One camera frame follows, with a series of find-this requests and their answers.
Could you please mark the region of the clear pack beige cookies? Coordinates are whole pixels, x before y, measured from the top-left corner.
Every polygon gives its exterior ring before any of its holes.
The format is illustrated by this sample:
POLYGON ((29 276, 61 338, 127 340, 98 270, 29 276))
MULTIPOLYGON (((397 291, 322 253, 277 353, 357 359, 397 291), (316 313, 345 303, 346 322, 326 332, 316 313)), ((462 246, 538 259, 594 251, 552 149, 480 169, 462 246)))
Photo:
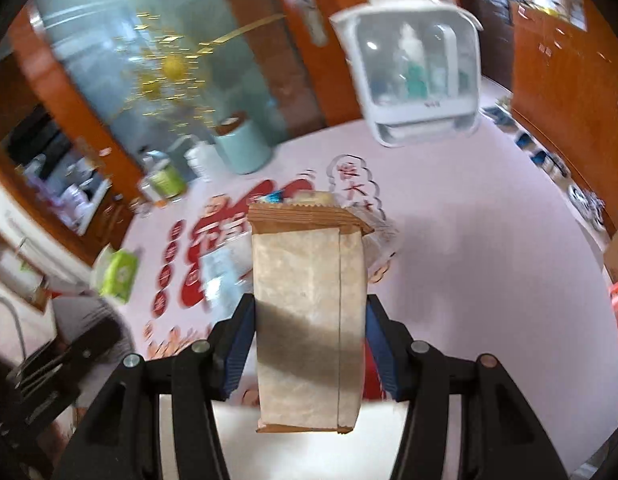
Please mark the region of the clear pack beige cookies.
POLYGON ((295 205, 321 206, 321 207, 338 207, 338 201, 330 192, 301 190, 298 191, 290 201, 295 205))

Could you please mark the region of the white squeeze bottle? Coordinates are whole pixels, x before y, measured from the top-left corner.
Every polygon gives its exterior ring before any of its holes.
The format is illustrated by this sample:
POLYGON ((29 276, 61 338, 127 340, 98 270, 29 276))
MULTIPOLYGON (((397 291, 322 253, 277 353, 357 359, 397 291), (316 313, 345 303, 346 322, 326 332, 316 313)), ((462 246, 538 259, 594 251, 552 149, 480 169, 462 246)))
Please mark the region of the white squeeze bottle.
POLYGON ((207 142, 198 142, 185 152, 190 169, 204 181, 217 181, 224 174, 224 162, 216 147, 207 142))

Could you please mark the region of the green tissue box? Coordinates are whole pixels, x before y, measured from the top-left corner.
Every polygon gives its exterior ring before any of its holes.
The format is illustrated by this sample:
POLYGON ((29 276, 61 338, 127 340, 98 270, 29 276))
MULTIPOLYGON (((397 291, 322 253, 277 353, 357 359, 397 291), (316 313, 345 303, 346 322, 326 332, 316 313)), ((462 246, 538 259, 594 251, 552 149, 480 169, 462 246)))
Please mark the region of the green tissue box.
POLYGON ((92 266, 90 287, 100 296, 114 298, 126 304, 132 294, 140 259, 134 252, 115 250, 106 245, 92 266))

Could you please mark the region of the glass bottle green label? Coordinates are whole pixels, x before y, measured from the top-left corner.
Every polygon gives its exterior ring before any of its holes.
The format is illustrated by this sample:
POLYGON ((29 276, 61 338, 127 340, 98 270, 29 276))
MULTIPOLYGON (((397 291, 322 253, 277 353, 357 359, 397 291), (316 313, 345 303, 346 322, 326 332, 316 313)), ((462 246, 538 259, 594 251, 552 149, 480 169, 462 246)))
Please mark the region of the glass bottle green label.
POLYGON ((148 150, 140 156, 146 179, 164 200, 177 200, 186 193, 186 181, 166 153, 148 150))

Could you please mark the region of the brown oat bar snack pack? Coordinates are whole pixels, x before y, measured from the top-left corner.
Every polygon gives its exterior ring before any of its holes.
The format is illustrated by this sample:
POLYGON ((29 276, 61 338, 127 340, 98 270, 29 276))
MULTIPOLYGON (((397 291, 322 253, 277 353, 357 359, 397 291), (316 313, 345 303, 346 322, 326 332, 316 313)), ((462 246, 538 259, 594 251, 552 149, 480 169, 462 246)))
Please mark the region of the brown oat bar snack pack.
POLYGON ((351 211, 253 203, 260 428, 356 426, 365 361, 366 265, 372 228, 351 211))

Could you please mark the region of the white storage cabinet box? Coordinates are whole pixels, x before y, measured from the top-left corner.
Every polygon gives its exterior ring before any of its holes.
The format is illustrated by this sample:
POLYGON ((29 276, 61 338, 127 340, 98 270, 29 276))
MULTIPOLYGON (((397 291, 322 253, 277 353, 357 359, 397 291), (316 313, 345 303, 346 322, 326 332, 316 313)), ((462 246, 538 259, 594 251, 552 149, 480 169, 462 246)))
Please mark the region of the white storage cabinet box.
POLYGON ((479 122, 482 25, 439 0, 384 0, 330 17, 379 144, 469 136, 479 122))

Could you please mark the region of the blue white candy wrapper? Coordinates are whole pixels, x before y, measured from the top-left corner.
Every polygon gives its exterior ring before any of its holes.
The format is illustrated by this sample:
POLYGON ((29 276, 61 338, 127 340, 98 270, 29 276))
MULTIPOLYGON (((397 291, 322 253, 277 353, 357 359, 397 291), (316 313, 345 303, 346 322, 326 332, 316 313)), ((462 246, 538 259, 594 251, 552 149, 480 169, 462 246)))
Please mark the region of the blue white candy wrapper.
POLYGON ((284 200, 285 197, 283 190, 274 191, 260 198, 260 202, 266 204, 282 204, 284 203, 284 200))

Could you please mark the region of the teal canister with brown lid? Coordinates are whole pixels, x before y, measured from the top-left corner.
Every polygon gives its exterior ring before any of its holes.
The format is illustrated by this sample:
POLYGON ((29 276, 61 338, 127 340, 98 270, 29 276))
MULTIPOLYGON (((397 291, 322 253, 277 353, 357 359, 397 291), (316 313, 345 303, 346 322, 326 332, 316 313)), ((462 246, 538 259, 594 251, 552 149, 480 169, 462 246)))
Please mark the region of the teal canister with brown lid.
POLYGON ((273 150, 245 112, 222 119, 212 129, 221 158, 236 174, 253 174, 271 160, 273 150))

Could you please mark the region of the clear white cake packet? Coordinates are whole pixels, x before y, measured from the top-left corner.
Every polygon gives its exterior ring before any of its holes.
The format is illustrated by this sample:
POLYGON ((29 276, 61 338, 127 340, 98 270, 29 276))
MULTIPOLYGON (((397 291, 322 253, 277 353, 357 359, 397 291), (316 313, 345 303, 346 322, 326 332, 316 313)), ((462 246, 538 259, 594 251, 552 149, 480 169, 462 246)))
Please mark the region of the clear white cake packet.
POLYGON ((362 236, 367 275, 372 276, 390 261, 401 246, 401 233, 397 225, 380 218, 374 212, 362 210, 360 218, 372 229, 362 236))

